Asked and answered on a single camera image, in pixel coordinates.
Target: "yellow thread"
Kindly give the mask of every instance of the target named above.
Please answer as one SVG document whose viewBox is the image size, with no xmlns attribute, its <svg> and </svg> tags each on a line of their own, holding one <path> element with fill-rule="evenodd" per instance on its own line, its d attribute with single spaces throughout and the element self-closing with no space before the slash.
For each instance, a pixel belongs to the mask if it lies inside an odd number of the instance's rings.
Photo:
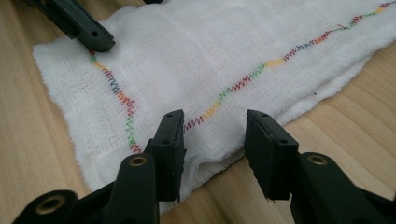
<svg viewBox="0 0 396 224">
<path fill-rule="evenodd" d="M 319 44 L 320 42 L 322 42 L 324 39 L 322 37 L 316 39 L 315 41 L 317 42 L 317 44 Z"/>
<path fill-rule="evenodd" d="M 102 64 L 99 64 L 99 66 L 98 66 L 99 68 L 100 68 L 100 70 L 105 70 L 105 69 L 107 69 L 104 65 L 102 65 Z"/>
<path fill-rule="evenodd" d="M 283 59 L 274 59 L 271 61 L 264 62 L 264 65 L 265 65 L 265 67 L 274 67 L 274 66 L 281 65 L 284 62 L 285 62 L 285 60 L 283 60 Z"/>
<path fill-rule="evenodd" d="M 214 113 L 219 109 L 220 101 L 216 101 L 206 112 L 202 115 L 202 120 L 205 121 L 206 119 L 212 117 Z"/>
<path fill-rule="evenodd" d="M 384 7 L 379 7 L 376 9 L 376 13 L 381 13 L 385 8 Z"/>
<path fill-rule="evenodd" d="M 103 67 L 101 64 L 99 64 L 99 62 L 93 62 L 92 64 L 100 69 L 102 69 L 102 67 Z"/>
</svg>

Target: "black clamp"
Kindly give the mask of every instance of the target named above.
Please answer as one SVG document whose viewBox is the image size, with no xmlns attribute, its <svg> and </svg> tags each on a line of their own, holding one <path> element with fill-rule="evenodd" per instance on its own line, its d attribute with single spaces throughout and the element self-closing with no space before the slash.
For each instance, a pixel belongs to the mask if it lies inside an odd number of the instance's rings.
<svg viewBox="0 0 396 224">
<path fill-rule="evenodd" d="M 298 143 L 269 115 L 247 112 L 246 157 L 270 200 L 291 198 L 295 223 L 396 223 L 396 200 L 359 189 L 329 157 L 300 154 Z"/>
<path fill-rule="evenodd" d="M 80 200 L 71 190 L 46 193 L 30 202 L 14 223 L 158 224 L 158 202 L 180 200 L 183 122 L 182 110 L 163 116 L 144 153 L 125 158 L 113 183 Z"/>
<path fill-rule="evenodd" d="M 159 223 L 158 201 L 179 201 L 186 150 L 182 110 L 166 114 L 142 154 L 127 157 L 111 183 L 78 200 L 55 190 L 27 205 L 20 223 Z M 396 200 L 389 201 L 347 178 L 325 155 L 298 152 L 298 143 L 274 119 L 247 112 L 246 157 L 262 192 L 288 200 L 297 224 L 396 223 Z"/>
<path fill-rule="evenodd" d="M 29 6 L 37 7 L 70 39 L 75 37 L 88 49 L 104 52 L 116 42 L 114 36 L 94 20 L 76 0 L 24 0 Z M 163 0 L 147 0 L 147 4 Z"/>
</svg>

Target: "wood grain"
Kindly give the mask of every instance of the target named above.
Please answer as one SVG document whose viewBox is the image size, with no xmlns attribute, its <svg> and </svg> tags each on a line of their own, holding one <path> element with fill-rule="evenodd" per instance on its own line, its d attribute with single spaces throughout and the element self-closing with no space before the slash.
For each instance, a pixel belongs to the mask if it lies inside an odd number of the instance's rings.
<svg viewBox="0 0 396 224">
<path fill-rule="evenodd" d="M 126 4 L 82 1 L 102 20 Z M 90 193 L 61 111 L 51 101 L 32 47 L 62 36 L 22 1 L 0 3 L 0 223 L 54 189 Z M 287 124 L 300 151 L 333 158 L 358 186 L 388 199 L 396 190 L 396 43 L 381 49 L 334 97 Z M 162 216 L 168 223 L 293 223 L 290 202 L 267 202 L 242 159 Z"/>
</svg>

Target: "white cloth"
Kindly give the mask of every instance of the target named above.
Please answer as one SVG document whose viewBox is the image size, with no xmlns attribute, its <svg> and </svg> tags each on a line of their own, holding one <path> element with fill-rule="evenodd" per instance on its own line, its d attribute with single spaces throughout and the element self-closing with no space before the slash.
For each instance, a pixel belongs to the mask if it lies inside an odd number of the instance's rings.
<svg viewBox="0 0 396 224">
<path fill-rule="evenodd" d="M 183 109 L 184 200 L 243 156 L 248 109 L 285 124 L 391 43 L 396 2 L 382 3 L 169 0 L 124 7 L 103 21 L 117 42 L 110 52 L 90 56 L 63 37 L 35 46 L 34 57 L 91 189 L 116 178 L 120 161 L 145 147 L 165 113 Z"/>
</svg>

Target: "colorful stitch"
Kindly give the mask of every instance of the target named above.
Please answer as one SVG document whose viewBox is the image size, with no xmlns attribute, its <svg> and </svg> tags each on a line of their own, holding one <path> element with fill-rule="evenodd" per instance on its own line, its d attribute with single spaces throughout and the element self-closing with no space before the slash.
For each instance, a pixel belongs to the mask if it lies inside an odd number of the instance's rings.
<svg viewBox="0 0 396 224">
<path fill-rule="evenodd" d="M 340 26 L 340 28 L 337 28 L 337 29 L 334 29 L 334 30 L 330 30 L 330 31 L 326 31 L 320 37 L 318 37 L 316 39 L 313 39 L 313 40 L 310 40 L 308 43 L 296 46 L 294 49 L 292 49 L 290 52 L 288 52 L 284 57 L 282 57 L 280 59 L 270 60 L 270 61 L 266 61 L 266 62 L 261 63 L 259 65 L 259 67 L 253 73 L 251 73 L 249 76 L 243 77 L 238 83 L 236 83 L 235 85 L 232 85 L 231 87 L 229 87 L 226 90 L 222 91 L 221 94 L 218 97 L 218 100 L 212 106 L 210 106 L 209 109 L 206 110 L 206 112 L 203 115 L 201 115 L 197 119 L 193 119 L 193 120 L 187 122 L 187 124 L 184 125 L 184 132 L 190 130 L 191 128 L 193 128 L 193 127 L 195 127 L 197 125 L 200 125 L 200 124 L 204 123 L 205 120 L 207 120 L 210 117 L 212 117 L 213 114 L 215 114 L 219 110 L 219 108 L 221 107 L 221 103 L 224 101 L 225 97 L 229 93 L 231 93 L 233 91 L 241 90 L 252 79 L 254 79 L 258 75 L 260 75 L 263 72 L 264 68 L 280 66 L 281 64 L 284 64 L 285 62 L 287 62 L 291 57 L 295 56 L 298 53 L 298 51 L 300 51 L 301 49 L 307 49 L 307 48 L 310 48 L 310 47 L 315 46 L 317 44 L 320 44 L 323 41 L 327 40 L 327 38 L 329 37 L 329 35 L 331 33 L 336 32 L 336 31 L 341 31 L 341 30 L 348 30 L 348 29 L 354 27 L 355 25 L 357 25 L 361 21 L 361 19 L 377 15 L 377 14 L 381 13 L 386 7 L 388 7 L 388 6 L 392 5 L 392 4 L 395 4 L 395 3 L 396 3 L 396 1 L 385 3 L 385 4 L 381 4 L 379 6 L 379 8 L 377 8 L 375 10 L 375 12 L 354 17 L 347 27 L 338 24 L 338 26 Z"/>
<path fill-rule="evenodd" d="M 113 90 L 113 93 L 117 96 L 119 101 L 121 102 L 122 105 L 127 106 L 127 115 L 128 118 L 126 120 L 126 132 L 128 134 L 128 144 L 129 148 L 133 153 L 141 153 L 142 149 L 140 149 L 140 146 L 136 143 L 136 140 L 134 139 L 134 103 L 135 101 L 130 99 L 128 96 L 126 96 L 123 91 L 120 89 L 119 84 L 117 83 L 117 80 L 114 78 L 113 73 L 108 70 L 104 65 L 100 64 L 95 57 L 95 51 L 90 49 L 90 62 L 93 64 L 95 67 L 99 68 L 102 72 L 105 73 L 108 81 L 110 82 L 110 88 Z"/>
</svg>

